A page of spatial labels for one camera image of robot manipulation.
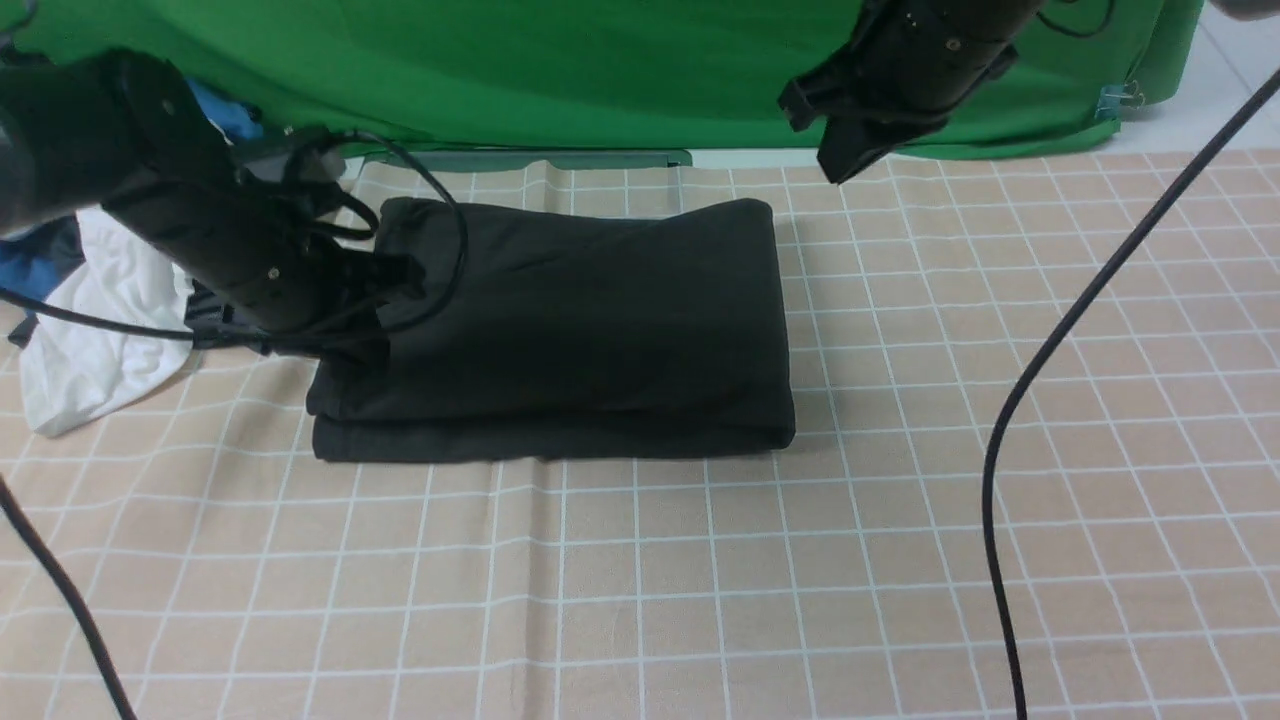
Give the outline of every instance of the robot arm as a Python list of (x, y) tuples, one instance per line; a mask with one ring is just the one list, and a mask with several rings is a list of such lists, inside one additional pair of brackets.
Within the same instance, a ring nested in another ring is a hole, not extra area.
[(791, 129), (819, 117), (818, 164), (842, 183), (934, 133), (1016, 60), (1012, 41), (1048, 0), (865, 0), (849, 42), (787, 83)]
[(1213, 0), (1213, 6), (1236, 20), (1261, 20), (1280, 14), (1280, 0)]
[[(330, 137), (300, 133), (292, 145), (306, 150), (315, 136)], [(337, 184), (306, 165), (282, 172), (287, 184), (257, 178), (205, 119), (182, 73), (150, 55), (111, 50), (0, 70), (0, 232), (101, 204), (247, 329), (375, 329), (378, 301), (412, 296), (422, 268), (339, 246), (307, 202)], [(333, 350), (306, 341), (276, 348)]]

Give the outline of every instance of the white grid line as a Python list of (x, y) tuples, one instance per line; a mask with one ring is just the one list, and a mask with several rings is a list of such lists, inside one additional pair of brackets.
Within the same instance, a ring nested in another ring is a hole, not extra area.
[[(1005, 196), (1007, 199), (1009, 191), (1005, 187), (1004, 179), (997, 178), (997, 183), (1000, 184), (1001, 191), (1005, 192)], [(943, 187), (946, 187), (947, 195), (950, 197), (952, 197), (952, 200), (954, 200), (954, 195), (952, 195), (950, 181), (943, 181)], [(1018, 219), (1016, 214), (1014, 215), (1014, 219), (1019, 224), (1019, 228), (1021, 228), (1021, 220)], [(969, 245), (969, 251), (973, 252), (974, 258), (977, 258), (978, 256), (978, 250), (974, 246), (973, 237), (969, 234), (968, 225), (965, 224), (965, 220), (964, 220), (963, 215), (960, 217), (960, 227), (961, 227), (961, 229), (964, 229), (965, 241)], [(919, 254), (916, 254), (916, 261), (919, 261), (919, 260), (920, 260)], [(992, 296), (995, 296), (995, 290), (991, 287), (991, 279), (987, 277), (986, 272), (979, 270), (979, 277), (982, 277), (982, 282), (986, 286), (987, 292), (991, 293)], [(929, 288), (929, 297), (932, 299), (933, 297), (933, 288), (929, 287), (928, 283), (925, 283), (925, 287)], [(937, 314), (938, 325), (945, 328), (945, 325), (942, 323), (942, 313), (941, 313), (941, 310), (936, 310), (936, 314)], [(1009, 332), (1009, 325), (1005, 322), (1005, 316), (1000, 311), (998, 307), (996, 309), (996, 318), (1000, 320), (1000, 327), (1004, 331), (1005, 337), (1006, 338), (1011, 338), (1012, 336)], [(1012, 346), (1012, 341), (1011, 340), (1010, 340), (1010, 347), (1009, 347), (1009, 350), (1010, 350), (1010, 352), (1014, 354), (1014, 357), (1019, 357), (1018, 348)], [(951, 370), (955, 373), (956, 378), (959, 379), (960, 377), (963, 377), (961, 373), (960, 373), (960, 364), (959, 364), (959, 361), (956, 361), (955, 350), (950, 345), (947, 346), (947, 357), (951, 360)], [(970, 423), (973, 423), (973, 429), (974, 429), (975, 437), (978, 439), (978, 446), (979, 447), (986, 447), (986, 442), (983, 442), (983, 434), (982, 434), (982, 429), (980, 429), (982, 425), (979, 424), (978, 414), (973, 409), (973, 401), (969, 398), (969, 391), (964, 387), (964, 384), (961, 384), (960, 386), (960, 392), (961, 392), (961, 395), (964, 397), (965, 411), (969, 414)], [(1034, 410), (1036, 410), (1036, 415), (1041, 416), (1039, 409), (1034, 407)], [(1061, 464), (1062, 464), (1061, 461), (1057, 461), (1059, 466), (1061, 466)], [(925, 491), (923, 483), (920, 486), (920, 489), (922, 489), (922, 492), (924, 492), (925, 497), (928, 497), (928, 492)], [(1010, 519), (1011, 515), (1009, 512), (1009, 507), (1005, 505), (1005, 496), (1004, 496), (1004, 493), (1000, 492), (1000, 489), (1001, 489), (1000, 488), (1000, 483), (997, 482), (996, 483), (996, 488), (995, 488), (995, 502), (998, 505), (1000, 514), (1001, 514), (1001, 516), (1005, 518), (1005, 524), (1004, 525), (1007, 528), (1009, 519)], [(998, 542), (998, 539), (1000, 539), (1000, 523), (998, 523), (998, 518), (993, 519), (993, 521), (997, 523), (995, 530), (996, 530), (996, 538), (997, 538), (997, 542)], [(1018, 568), (1021, 571), (1021, 575), (1024, 578), (1030, 578), (1032, 574), (1028, 571), (1027, 560), (1023, 556), (1021, 543), (1019, 543), (1019, 541), (1018, 541), (1018, 534), (1014, 533), (1014, 532), (1010, 532), (1010, 533), (1007, 533), (1007, 536), (1009, 536), (1009, 544), (1014, 550), (1014, 559), (1018, 560)], [(942, 562), (943, 562), (943, 566), (946, 566), (948, 564), (946, 553), (942, 555)], [(1005, 582), (1005, 587), (1006, 588), (1009, 587), (1007, 580)], [(1030, 594), (1032, 607), (1034, 607), (1034, 610), (1036, 610), (1036, 618), (1039, 620), (1041, 626), (1043, 626), (1044, 632), (1047, 633), (1048, 632), (1048, 621), (1044, 618), (1044, 609), (1043, 609), (1043, 606), (1041, 603), (1039, 596), (1036, 593), (1034, 588), (1029, 588), (1029, 591), (1030, 592), (1028, 594)], [(959, 610), (959, 601), (957, 601), (957, 610)], [(964, 618), (963, 611), (961, 611), (960, 616), (961, 616), (961, 621), (963, 621), (963, 618)], [(1052, 643), (1050, 643), (1050, 646), (1048, 646), (1048, 655), (1050, 655), (1050, 665), (1053, 667), (1053, 674), (1055, 674), (1055, 676), (1057, 679), (1057, 683), (1059, 683), (1059, 689), (1062, 692), (1062, 698), (1066, 700), (1068, 702), (1070, 702), (1070, 693), (1066, 689), (1066, 679), (1065, 679), (1065, 676), (1062, 674), (1062, 666), (1061, 666), (1061, 664), (1059, 662), (1059, 659), (1057, 659), (1057, 648), (1053, 647)], [(1023, 684), (1024, 684), (1024, 687), (1029, 685), (1032, 682), (1034, 682), (1034, 679), (1030, 678), (1029, 673), (1024, 671), (1024, 674), (1023, 674)], [(979, 683), (979, 687), (980, 687), (982, 680), (979, 679), (978, 683)], [(1069, 710), (1069, 715), (1074, 719), (1075, 717), (1075, 711), (1074, 710)]]
[[(786, 181), (787, 181), (786, 170), (783, 170), (782, 179), (783, 179), (783, 183), (786, 183)], [(790, 188), (788, 184), (783, 184), (783, 187), (786, 187), (787, 205), (791, 205), (792, 204), (792, 200), (791, 200), (791, 188)], [(840, 197), (841, 197), (841, 202), (845, 202), (845, 193), (844, 192), (840, 192)], [(800, 225), (799, 225), (799, 223), (796, 223), (795, 217), (791, 218), (791, 232), (796, 237), (800, 237)], [(808, 299), (809, 309), (813, 310), (814, 304), (813, 304), (813, 287), (812, 287), (812, 283), (810, 283), (810, 279), (809, 279), (810, 274), (808, 273), (808, 268), (805, 266), (805, 263), (804, 263), (804, 254), (803, 252), (797, 252), (796, 255), (799, 256), (800, 274), (804, 278), (805, 296)], [(858, 264), (859, 264), (859, 266), (861, 266), (861, 258), (860, 256), (859, 256)], [(870, 286), (867, 283), (865, 278), (863, 278), (863, 286), (867, 290), (867, 296), (869, 299), (870, 297)], [(827, 354), (826, 354), (826, 351), (822, 347), (823, 346), (822, 331), (820, 331), (820, 328), (818, 328), (818, 318), (817, 318), (817, 315), (814, 315), (814, 314), (810, 313), (809, 319), (810, 319), (810, 323), (813, 325), (813, 337), (815, 338), (815, 341), (818, 343), (818, 359), (820, 360), (820, 364), (822, 364), (822, 378), (823, 378), (823, 380), (824, 380), (824, 383), (826, 383), (826, 386), (828, 388), (828, 391), (827, 391), (827, 410), (831, 413), (832, 427), (835, 427), (837, 429), (837, 432), (838, 432), (840, 430), (840, 413), (838, 413), (838, 410), (836, 407), (835, 395), (829, 389), (831, 388), (831, 368), (827, 365)], [(876, 322), (876, 334), (879, 336), (879, 320)], [(884, 356), (884, 364), (886, 364), (886, 366), (888, 365), (888, 356), (887, 356), (887, 354)], [(842, 442), (838, 442), (838, 437), (840, 436), (837, 434), (836, 447), (838, 448), (838, 452), (840, 452), (841, 469), (845, 471), (846, 480), (851, 480), (851, 478), (852, 478), (852, 469), (851, 469), (851, 465), (849, 464), (849, 454), (845, 450), (845, 445)], [(777, 459), (774, 459), (774, 466), (777, 466)], [(782, 496), (781, 496), (781, 488), (780, 488), (780, 495), (778, 495), (780, 501), (781, 501), (781, 497)], [(852, 518), (854, 527), (858, 530), (858, 544), (859, 544), (859, 547), (861, 547), (861, 551), (863, 551), (863, 562), (864, 562), (864, 565), (867, 568), (868, 583), (874, 583), (876, 582), (876, 575), (872, 571), (870, 551), (867, 548), (867, 541), (865, 541), (865, 536), (863, 533), (861, 519), (858, 515), (858, 500), (854, 497), (854, 488), (852, 488), (852, 483), (851, 482), (850, 482), (850, 486), (849, 486), (849, 500), (850, 500), (850, 507), (852, 509), (852, 512), (854, 512), (854, 518)], [(785, 516), (786, 509), (785, 507), (780, 507), (780, 511), (783, 512), (783, 516)], [(897, 714), (901, 715), (902, 714), (902, 694), (901, 694), (901, 689), (899, 688), (897, 674), (893, 671), (893, 653), (890, 652), (890, 650), (888, 650), (888, 644), (890, 644), (890, 642), (888, 642), (888, 626), (884, 624), (884, 611), (881, 607), (879, 593), (876, 592), (874, 588), (876, 588), (876, 585), (873, 584), (872, 585), (872, 607), (876, 611), (876, 623), (878, 625), (878, 630), (879, 630), (879, 634), (881, 634), (881, 641), (884, 644), (884, 662), (886, 662), (886, 666), (888, 667), (890, 684), (892, 685), (892, 691), (893, 691), (893, 707), (897, 710)], [(973, 652), (972, 651), (970, 651), (969, 657), (970, 657), (970, 661), (972, 661), (973, 660)], [(805, 675), (806, 675), (806, 679), (809, 680), (809, 684), (812, 687), (813, 685), (813, 679), (812, 679), (812, 674), (808, 671), (808, 665), (806, 665)]]
[[(252, 372), (244, 374), (244, 382), (241, 384), (241, 389), (239, 389), (238, 396), (243, 396), (244, 395), (244, 389), (248, 387), (252, 377), (253, 377)], [(227, 432), (230, 429), (230, 419), (233, 416), (234, 416), (234, 411), (228, 413), (228, 415), (227, 415), (227, 418), (228, 418), (227, 427), (223, 430), (223, 438), (224, 439), (225, 439)], [(297, 448), (298, 439), (302, 436), (302, 427), (303, 427), (303, 421), (302, 421), (302, 416), (300, 415), (298, 420), (297, 420), (297, 427), (293, 430), (293, 447), (294, 448)], [(164, 610), (163, 614), (160, 614), (160, 626), (156, 629), (156, 637), (151, 641), (151, 647), (147, 650), (147, 660), (146, 660), (146, 665), (145, 665), (147, 673), (151, 671), (151, 666), (155, 662), (156, 650), (160, 647), (160, 641), (164, 638), (164, 632), (165, 632), (165, 628), (169, 625), (169, 619), (172, 618), (172, 612), (173, 612), (174, 605), (178, 602), (178, 593), (182, 592), (182, 582), (187, 577), (187, 568), (191, 566), (191, 559), (195, 556), (196, 542), (200, 539), (200, 528), (201, 528), (201, 524), (204, 523), (205, 512), (209, 510), (209, 507), (211, 507), (209, 505), (207, 500), (209, 500), (210, 493), (214, 489), (214, 482), (218, 478), (218, 468), (219, 468), (219, 464), (221, 462), (221, 459), (223, 459), (223, 454), (218, 452), (218, 454), (214, 455), (214, 461), (210, 464), (209, 477), (205, 479), (205, 492), (204, 492), (204, 495), (201, 496), (201, 498), (198, 501), (197, 510), (196, 510), (196, 521), (195, 521), (195, 524), (192, 525), (192, 529), (191, 529), (191, 539), (187, 541), (187, 551), (183, 553), (182, 562), (178, 565), (178, 577), (174, 579), (173, 591), (169, 593), (169, 600), (165, 602), (165, 610)], [(293, 457), (289, 457), (289, 461), (288, 461), (288, 464), (285, 466), (285, 470), (284, 470), (284, 478), (280, 480), (280, 491), (276, 493), (276, 498), (280, 498), (280, 497), (284, 496), (284, 484), (288, 482), (288, 477), (289, 477), (288, 468), (292, 468), (292, 466), (293, 466)], [(279, 514), (279, 507), (276, 507), (275, 512), (273, 514), (273, 521), (274, 521), (274, 519), (275, 519), (275, 516), (278, 514)], [(148, 688), (150, 688), (148, 683), (146, 680), (143, 680), (142, 682), (142, 688), (138, 691), (138, 700), (137, 700), (137, 705), (138, 706), (142, 706), (146, 702), (147, 689)]]
[[(97, 438), (93, 439), (93, 447), (90, 448), (90, 455), (91, 456), (93, 455), (93, 450), (97, 447), (97, 442), (102, 438), (101, 430), (99, 430), (99, 433), (100, 434), (97, 436)], [(27, 437), (27, 442), (23, 443), (22, 452), (19, 452), (18, 461), (14, 464), (14, 468), (13, 468), (13, 475), (14, 477), (18, 477), (18, 473), (22, 470), (22, 465), (23, 465), (23, 462), (27, 459), (27, 452), (31, 450), (31, 443), (35, 442), (35, 439), (36, 439), (36, 433), (32, 433), (31, 436)], [(79, 473), (77, 473), (76, 480), (72, 483), (70, 492), (67, 493), (67, 501), (68, 502), (70, 502), (70, 500), (73, 497), (76, 497), (76, 493), (79, 492), (79, 486), (84, 480), (84, 475), (87, 474), (87, 471), (88, 471), (88, 464), (86, 462), (79, 469)], [(9, 482), (13, 482), (13, 479), (14, 478), (9, 478)], [(17, 496), (17, 491), (15, 489), (10, 488), (10, 492), (13, 492)], [(52, 542), (52, 539), (58, 537), (58, 530), (61, 529), (63, 521), (65, 519), (67, 519), (67, 514), (63, 512), (54, 521), (54, 529), (52, 529), (51, 533), (49, 533), (49, 541), (47, 542)], [(42, 574), (38, 568), (31, 566), (29, 561), (23, 560), (20, 562), (22, 562), (23, 566), (28, 566), (29, 570), (27, 571), (26, 577), (22, 580), (22, 588), (19, 588), (17, 593), (14, 593), (13, 602), (10, 603), (9, 607), (5, 609), (4, 616), (0, 616), (0, 637), (4, 637), (5, 630), (9, 628), (9, 624), (13, 621), (13, 616), (15, 615), (15, 609), (22, 606), (22, 600), (27, 594), (27, 588), (29, 588), (31, 583), (33, 583), (36, 580), (36, 578), (41, 577), (41, 574)]]
[[(1055, 187), (1057, 187), (1057, 181), (1056, 179), (1051, 178), (1051, 182), (1053, 182)], [(1005, 193), (1007, 195), (1009, 193), (1009, 188), (1005, 187), (1004, 181), (1001, 181), (1001, 187), (1005, 190)], [(1074, 214), (1071, 215), (1071, 222), (1075, 223), (1075, 215)], [(1019, 227), (1021, 227), (1021, 219), (1018, 219), (1018, 223), (1019, 223)], [(1085, 247), (1087, 247), (1087, 250), (1092, 255), (1093, 249), (1089, 247), (1088, 243), (1085, 243)], [(1043, 270), (1041, 270), (1041, 277), (1044, 279), (1044, 282), (1047, 284), (1048, 283), (1048, 278), (1044, 277)], [(987, 278), (986, 273), (983, 273), (983, 279), (987, 281), (987, 282), (989, 282), (989, 279)], [(1000, 316), (1001, 324), (1004, 324), (1005, 323), (1004, 313), (1001, 313), (997, 309), (996, 314)], [(1071, 350), (1079, 352), (1079, 348), (1075, 346), (1075, 338), (1074, 337), (1069, 336), (1068, 338), (1065, 338), (1064, 340), (1064, 345), (1066, 345)], [(1015, 354), (1015, 356), (1016, 356), (1018, 350), (1015, 347), (1010, 347), (1010, 350), (1012, 350), (1014, 354)], [(1097, 393), (1097, 386), (1096, 386), (1096, 383), (1093, 380), (1092, 374), (1088, 373), (1088, 372), (1085, 374), (1089, 375), (1088, 377), (1088, 383), (1089, 383), (1091, 387), (1093, 387), (1094, 393)], [(1043, 419), (1044, 415), (1043, 415), (1043, 413), (1039, 409), (1039, 402), (1036, 398), (1036, 396), (1033, 393), (1028, 393), (1027, 400), (1032, 404), (1032, 407), (1036, 410), (1037, 416), (1039, 416), (1039, 418)], [(1106, 414), (1106, 413), (1107, 413), (1106, 411), (1106, 406), (1103, 405), (1103, 414), (1105, 414), (1106, 419), (1110, 421), (1111, 416), (1108, 414)], [(1119, 433), (1115, 432), (1114, 427), (1111, 428), (1111, 432), (1115, 436), (1116, 445), (1120, 445)], [(1057, 448), (1057, 443), (1053, 441), (1053, 434), (1046, 430), (1044, 437), (1046, 437), (1046, 441), (1048, 442), (1050, 451), (1053, 454), (1055, 462), (1060, 468), (1064, 466), (1062, 456), (1061, 456), (1061, 454), (1060, 454), (1060, 451)], [(1125, 460), (1129, 460), (1128, 455), (1125, 455)], [(1079, 498), (1075, 496), (1075, 489), (1071, 487), (1070, 482), (1066, 483), (1066, 492), (1068, 492), (1068, 497), (1071, 498), (1071, 506), (1073, 506), (1073, 510), (1075, 511), (1076, 516), (1083, 519), (1084, 518), (1084, 511), (1083, 511), (1083, 509), (1080, 506)], [(1011, 518), (1011, 515), (1009, 514), (1009, 510), (1005, 506), (1004, 501), (1001, 501), (1001, 510), (1004, 510), (1005, 518)], [(1097, 547), (1097, 543), (1093, 539), (1093, 534), (1089, 533), (1087, 528), (1084, 528), (1084, 541), (1089, 546), (1089, 553), (1092, 555), (1094, 566), (1097, 566), (1098, 571), (1101, 573), (1102, 569), (1103, 569), (1102, 555), (1098, 552), (1098, 547)], [(1107, 588), (1107, 594), (1111, 598), (1111, 603), (1112, 603), (1112, 606), (1114, 606), (1114, 609), (1116, 611), (1116, 616), (1120, 618), (1120, 629), (1123, 632), (1123, 637), (1124, 637), (1125, 644), (1129, 647), (1129, 656), (1133, 660), (1134, 667), (1138, 669), (1138, 678), (1142, 682), (1142, 689), (1143, 689), (1144, 693), (1147, 693), (1147, 700), (1152, 703), (1151, 708), (1156, 714), (1157, 720), (1160, 720), (1160, 717), (1161, 717), (1160, 707), (1157, 707), (1155, 705), (1156, 693), (1152, 691), (1151, 679), (1147, 676), (1147, 670), (1143, 666), (1142, 660), (1138, 656), (1138, 647), (1133, 642), (1133, 638), (1130, 637), (1130, 633), (1129, 633), (1129, 621), (1124, 616), (1124, 609), (1123, 609), (1123, 606), (1120, 603), (1120, 594), (1116, 592), (1115, 585), (1112, 585), (1110, 580), (1103, 580), (1103, 583), (1105, 583), (1105, 585)], [(1034, 588), (1032, 588), (1032, 597), (1036, 600), (1037, 606), (1038, 606), (1039, 605), (1039, 597), (1038, 597), (1038, 593), (1036, 592)], [(1052, 629), (1051, 629), (1047, 619), (1043, 615), (1041, 615), (1041, 623), (1044, 626), (1044, 633), (1051, 635), (1052, 634)], [(1070, 701), (1071, 694), (1068, 691), (1065, 678), (1062, 675), (1059, 675), (1059, 682), (1061, 683), (1062, 697), (1066, 698), (1068, 701)]]
[(387, 720), (396, 719), (396, 706), (399, 702), (401, 682), (404, 678), (404, 651), (408, 650), (408, 629), (413, 619), (413, 598), (417, 593), (417, 571), (422, 564), (422, 542), (426, 537), (426, 512), (431, 506), (431, 484), (435, 482), (435, 465), (426, 468), (426, 497), (422, 498), (422, 515), (417, 520), (417, 541), (415, 542), (413, 568), (408, 575), (408, 596), (404, 598), (404, 623), (401, 626), (399, 651), (396, 653), (396, 682), (392, 684), (392, 700), (387, 708)]
[[(507, 470), (506, 462), (497, 464), (498, 470), (494, 477), (494, 489), (502, 488), (502, 479)], [(493, 585), (497, 577), (498, 569), (498, 521), (500, 515), (498, 514), (502, 503), (502, 496), (494, 493), (493, 505), (490, 505), (489, 521), (493, 528), (489, 530), (489, 583), (485, 589), (485, 602), (484, 602), (484, 626), (480, 630), (480, 666), (484, 667), (485, 657), (489, 656), (489, 625), (493, 620)], [(484, 679), (488, 675), (486, 671), (481, 671), (480, 676), (476, 678), (476, 720), (480, 720), (484, 715)]]
[[(248, 377), (250, 375), (244, 377), (244, 383), (239, 388), (239, 395), (243, 395), (244, 388), (248, 387)], [(183, 387), (183, 395), (186, 395), (186, 392), (187, 392), (187, 389), (189, 387), (191, 387), (191, 383), (188, 382)], [(221, 430), (223, 437), (227, 436), (227, 430), (230, 428), (230, 418), (232, 418), (232, 414), (228, 413), (227, 414), (227, 420), (223, 423), (223, 430)], [(110, 418), (110, 416), (106, 418), (105, 423), (102, 424), (102, 428), (99, 430), (99, 434), (97, 434), (97, 437), (93, 441), (93, 450), (90, 451), (90, 456), (91, 457), (95, 455), (99, 445), (101, 443), (102, 438), (106, 436), (106, 429), (108, 429), (108, 427), (110, 427), (111, 420), (113, 420), (113, 418)], [(165, 434), (173, 432), (173, 425), (174, 425), (174, 420), (170, 419), (169, 427), (165, 429)], [(214, 459), (214, 464), (216, 465), (216, 462), (218, 462), (218, 459), (215, 457)], [(133, 488), (137, 488), (138, 483), (146, 475), (146, 471), (150, 468), (150, 465), (151, 465), (151, 462), (148, 460), (147, 464), (138, 473), (138, 477), (133, 479), (133, 483), (132, 483), (132, 486), (129, 488), (131, 491)], [(82, 474), (87, 473), (87, 468), (88, 468), (88, 464), (86, 464), (84, 469), (82, 470)], [(108, 548), (110, 548), (111, 543), (115, 541), (115, 533), (116, 533), (116, 530), (120, 527), (120, 520), (124, 518), (124, 510), (125, 510), (125, 507), (128, 507), (128, 497), (129, 496), (127, 493), (119, 501), (119, 507), (115, 510), (115, 516), (111, 520), (111, 527), (110, 527), (110, 529), (106, 533), (106, 539), (102, 542), (101, 555), (99, 556), (99, 560), (97, 560), (96, 565), (93, 566), (93, 577), (90, 580), (88, 587), (84, 591), (82, 591), (82, 596), (84, 597), (86, 602), (93, 602), (93, 591), (97, 588), (97, 582), (102, 577), (102, 566), (106, 565), (106, 559), (108, 559), (108, 555), (109, 555)], [(52, 714), (54, 707), (58, 706), (58, 692), (59, 692), (59, 689), (61, 689), (61, 675), (67, 671), (67, 661), (70, 659), (72, 643), (76, 642), (77, 639), (78, 639), (78, 633), (72, 633), (72, 635), (69, 638), (67, 638), (67, 642), (63, 644), (61, 659), (60, 659), (60, 661), (58, 664), (59, 678), (54, 680), (54, 689), (49, 694), (49, 705), (45, 706), (45, 715), (44, 716), (46, 719)]]
[[(1262, 179), (1265, 179), (1267, 182), (1267, 184), (1271, 186), (1271, 191), (1274, 193), (1272, 197), (1280, 195), (1280, 187), (1276, 186), (1275, 181), (1271, 179), (1271, 176), (1268, 173), (1263, 172), (1265, 168), (1263, 168), (1263, 165), (1261, 163), (1258, 163), (1257, 156), (1252, 156), (1251, 155), (1249, 159), (1253, 161), (1253, 167), (1260, 173), (1262, 173)], [(1263, 246), (1262, 250), (1263, 250), (1263, 252), (1266, 252), (1266, 247), (1265, 246)], [(1275, 270), (1275, 272), (1280, 272), (1280, 258), (1275, 258), (1275, 256), (1271, 256), (1271, 255), (1268, 255), (1268, 258), (1271, 260), (1271, 269)]]
[(360, 482), (364, 479), (365, 466), (356, 468), (356, 482), (351, 484), (351, 497), (347, 500), (347, 516), (342, 523), (342, 539), (338, 542), (338, 560), (334, 562), (333, 577), (329, 579), (329, 597), (321, 612), (320, 639), (316, 641), (315, 659), (311, 661), (311, 680), (307, 683), (307, 700), (302, 708), (303, 717), (311, 717), (311, 706), (316, 696), (316, 679), (320, 676), (320, 667), (324, 664), (324, 641), (329, 635), (329, 624), (334, 616), (334, 601), (338, 598), (338, 582), (342, 578), (342, 565), (347, 559), (347, 541), (351, 538), (351, 518), (356, 514), (356, 497), (360, 496)]

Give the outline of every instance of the blue cloth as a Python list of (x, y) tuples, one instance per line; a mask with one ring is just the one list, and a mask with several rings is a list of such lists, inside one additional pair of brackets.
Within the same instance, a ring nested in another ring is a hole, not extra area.
[(29, 245), (26, 238), (0, 242), (0, 287), (33, 300), (44, 300), (63, 278), (56, 263), (41, 256)]
[(200, 109), (209, 122), (218, 126), (232, 142), (262, 137), (262, 126), (253, 122), (248, 108), (221, 97), (191, 78), (187, 78), (187, 86), (191, 87), (196, 102), (200, 102)]

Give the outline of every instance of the folded black pants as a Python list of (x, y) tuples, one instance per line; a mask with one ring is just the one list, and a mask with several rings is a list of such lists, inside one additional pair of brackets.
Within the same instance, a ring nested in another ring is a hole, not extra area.
[[(463, 205), (452, 304), (393, 336), (383, 373), (321, 363), (307, 396), (330, 461), (686, 459), (795, 436), (773, 214), (737, 200), (663, 220)], [(394, 199), (375, 252), (428, 269), (458, 247), (448, 206)], [(399, 304), (384, 324), (420, 311)]]

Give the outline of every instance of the green cloth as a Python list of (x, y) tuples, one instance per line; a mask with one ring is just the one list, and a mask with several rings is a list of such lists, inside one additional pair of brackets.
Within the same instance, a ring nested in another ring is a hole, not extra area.
[[(1089, 28), (1105, 3), (1046, 13)], [(1198, 9), (1117, 0), (1111, 27), (1084, 41), (1033, 23), (1023, 61), (918, 151), (1102, 142), (1119, 122), (1094, 120), (1101, 87), (1140, 76), (1158, 90), (1148, 101), (1171, 94)], [(44, 0), (19, 45), (56, 61), (134, 47), (260, 105), (270, 123), (362, 127), (419, 146), (785, 147), (819, 135), (791, 133), (778, 91), (855, 18), (856, 0)], [(1157, 44), (1158, 63), (1146, 63)]]

